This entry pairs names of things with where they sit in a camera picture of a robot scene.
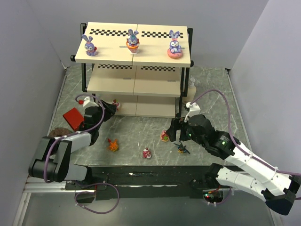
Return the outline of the strawberry cake slice toy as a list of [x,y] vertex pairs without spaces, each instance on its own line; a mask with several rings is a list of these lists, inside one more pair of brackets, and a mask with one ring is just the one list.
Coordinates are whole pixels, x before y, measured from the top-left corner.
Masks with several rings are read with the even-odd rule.
[[114,106],[116,106],[116,110],[119,111],[120,106],[121,106],[120,102],[117,99],[114,99],[113,102],[112,102],[112,104]]

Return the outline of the purple bunny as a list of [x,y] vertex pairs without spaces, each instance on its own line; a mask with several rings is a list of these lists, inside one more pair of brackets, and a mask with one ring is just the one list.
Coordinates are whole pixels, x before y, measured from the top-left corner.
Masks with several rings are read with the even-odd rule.
[[179,59],[183,56],[182,47],[178,41],[179,35],[180,35],[179,31],[174,32],[173,30],[170,30],[169,32],[171,41],[169,43],[169,49],[167,50],[167,55],[173,59]]
[[96,56],[98,54],[97,47],[92,43],[93,37],[92,36],[86,36],[85,34],[81,35],[81,38],[86,41],[85,43],[85,50],[86,54],[88,56]]
[[139,32],[137,30],[133,31],[132,29],[128,30],[128,37],[127,37],[127,48],[130,51],[132,55],[135,55],[138,53],[138,48],[140,45],[139,39],[137,38],[137,35]]

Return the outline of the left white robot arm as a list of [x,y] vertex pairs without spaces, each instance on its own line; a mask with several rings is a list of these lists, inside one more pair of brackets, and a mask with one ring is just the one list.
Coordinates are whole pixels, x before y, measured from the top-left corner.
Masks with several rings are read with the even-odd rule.
[[79,130],[62,137],[43,137],[30,163],[28,174],[44,179],[46,183],[65,180],[89,181],[92,170],[89,167],[72,164],[71,153],[93,145],[99,136],[101,124],[116,113],[117,107],[101,101],[98,106],[85,109],[84,120]]

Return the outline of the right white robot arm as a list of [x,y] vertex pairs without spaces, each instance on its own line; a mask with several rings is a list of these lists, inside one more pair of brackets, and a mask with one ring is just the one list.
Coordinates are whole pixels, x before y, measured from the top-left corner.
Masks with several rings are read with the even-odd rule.
[[241,169],[235,172],[212,164],[208,173],[211,184],[218,183],[252,194],[274,212],[284,216],[289,214],[301,186],[300,174],[280,171],[268,164],[228,132],[216,130],[202,114],[173,118],[166,131],[170,141],[175,141],[177,131],[180,131],[180,141],[192,140],[211,155]]

